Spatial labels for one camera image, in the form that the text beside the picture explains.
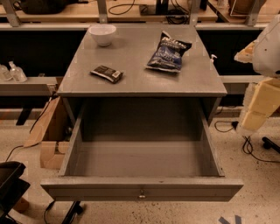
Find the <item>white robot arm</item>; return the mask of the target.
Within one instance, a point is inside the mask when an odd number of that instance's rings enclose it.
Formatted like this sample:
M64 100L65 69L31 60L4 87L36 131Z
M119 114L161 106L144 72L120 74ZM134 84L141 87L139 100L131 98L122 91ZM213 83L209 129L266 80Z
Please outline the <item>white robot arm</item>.
M254 71L265 77L258 83L249 83L245 91L237 132L250 136L280 107L280 15L234 59L251 63Z

